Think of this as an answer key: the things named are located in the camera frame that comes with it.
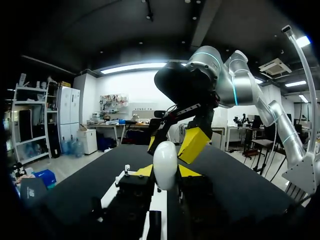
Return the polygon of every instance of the ceiling light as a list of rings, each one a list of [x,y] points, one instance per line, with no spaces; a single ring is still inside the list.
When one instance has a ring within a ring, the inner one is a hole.
[[[257,83],[257,84],[262,84],[263,83],[263,81],[261,81],[260,79],[254,79],[255,80],[255,82]]]
[[[140,63],[140,64],[114,67],[114,68],[102,70],[100,72],[103,74],[113,74],[117,72],[123,72],[128,70],[135,70],[135,69],[160,69],[164,67],[166,64],[167,64],[166,62]]]
[[[303,48],[304,46],[309,45],[310,41],[307,36],[302,36],[296,40],[296,43],[300,48]]]
[[[306,104],[309,102],[304,95],[299,95],[299,97],[304,101]]]
[[[286,87],[293,87],[293,86],[298,86],[298,85],[304,85],[307,84],[306,81],[296,81],[292,83],[285,84]]]

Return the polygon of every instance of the blue bottle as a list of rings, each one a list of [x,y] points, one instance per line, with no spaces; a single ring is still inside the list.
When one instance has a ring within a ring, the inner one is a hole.
[[[74,137],[71,135],[70,141],[68,142],[68,149],[69,149],[70,155],[75,154],[75,151],[74,151],[75,143],[76,143],[76,141],[74,140]]]
[[[76,138],[74,144],[74,154],[76,158],[81,158],[85,155],[84,144]]]
[[[62,141],[61,141],[61,151],[62,151],[62,155],[68,155],[69,154],[69,147],[68,147],[68,143],[65,140],[65,137],[62,137]]]

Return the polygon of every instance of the white wall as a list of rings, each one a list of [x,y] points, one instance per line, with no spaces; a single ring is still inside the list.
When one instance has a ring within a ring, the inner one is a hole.
[[[129,106],[130,103],[158,103],[157,110],[167,110],[169,107],[174,105],[174,103],[156,87],[154,82],[154,76],[156,73],[156,70],[145,70],[119,73],[97,78],[94,108],[92,112],[100,111],[100,96],[107,94],[128,94]],[[131,119],[132,109],[130,109],[130,107],[128,108],[128,114],[115,114],[115,117]],[[225,108],[216,108],[214,110],[212,125],[227,127],[227,116],[228,112]],[[179,124],[188,123],[192,119],[193,118],[182,120],[170,128],[169,133],[173,142],[175,141],[175,138],[177,141],[179,139]]]
[[[283,106],[284,111],[287,114],[291,114],[291,121],[293,124],[294,119],[295,119],[295,104],[294,104],[294,102],[286,99],[284,96],[281,96],[281,104]]]
[[[74,78],[73,88],[80,90],[79,123],[87,124],[95,106],[96,78],[83,74]]]
[[[94,112],[94,106],[96,104],[96,83],[97,79],[90,74],[86,74],[84,90],[83,90],[83,104],[82,104],[82,123],[87,124],[87,120],[90,120],[92,113]]]
[[[73,88],[80,90],[80,99],[79,99],[79,123],[83,122],[83,101],[84,101],[84,90],[86,83],[86,74],[77,76],[73,81]]]
[[[309,120],[312,117],[311,103],[295,103],[294,104],[294,118],[299,119],[300,117],[300,109],[301,109],[301,118],[302,115],[306,117],[308,120],[308,108],[309,108]]]
[[[118,73],[104,77],[95,78],[89,74],[76,77],[74,87],[81,90],[82,98],[80,99],[80,122],[86,123],[90,119],[93,112],[100,111],[100,96],[107,94],[128,94],[129,103],[157,103],[158,110],[167,110],[174,103],[157,89],[154,83],[156,70],[145,70],[136,72]],[[281,97],[280,89],[269,85],[261,88],[265,100],[270,103],[272,100],[282,102],[284,110],[295,115],[293,104]],[[119,119],[131,119],[132,109],[129,107],[126,110],[121,110],[127,114],[115,114],[111,117]],[[212,126],[227,127],[233,125],[235,116],[242,118],[242,114],[258,115],[258,111],[254,105],[249,106],[234,106],[232,108],[218,107],[214,110]],[[179,139],[178,126],[181,123],[188,123],[192,118],[185,119],[170,129],[171,140]],[[108,136],[112,137],[113,133],[108,131]],[[234,138],[239,139],[239,133],[234,133]]]
[[[281,103],[280,88],[274,85],[269,85],[261,87],[261,90],[267,104],[271,103],[273,100],[276,100],[278,103]]]

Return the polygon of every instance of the computer monitor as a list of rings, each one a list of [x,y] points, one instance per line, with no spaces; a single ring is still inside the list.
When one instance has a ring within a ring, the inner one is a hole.
[[[248,114],[247,118],[248,118],[249,120],[255,120],[255,115],[250,115],[250,114]]]
[[[288,118],[290,119],[290,122],[292,122],[291,114],[290,114],[290,113],[287,113],[286,115],[287,115]]]
[[[260,125],[263,124],[263,122],[261,121],[261,118],[259,115],[254,115],[254,120],[253,120],[253,123],[252,123],[252,128],[253,129],[258,129],[260,128]]]

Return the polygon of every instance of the black table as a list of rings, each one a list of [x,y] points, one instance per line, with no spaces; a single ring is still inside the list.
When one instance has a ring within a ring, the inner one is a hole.
[[[41,203],[64,224],[75,223],[91,209],[91,198],[102,198],[115,177],[130,164],[132,171],[152,163],[145,145],[120,145],[100,156],[50,190]],[[232,221],[253,215],[257,221],[281,214],[294,201],[282,190],[232,156],[206,146],[193,164],[180,164],[213,182],[213,192]],[[181,216],[177,193],[168,192],[168,239],[176,239]]]

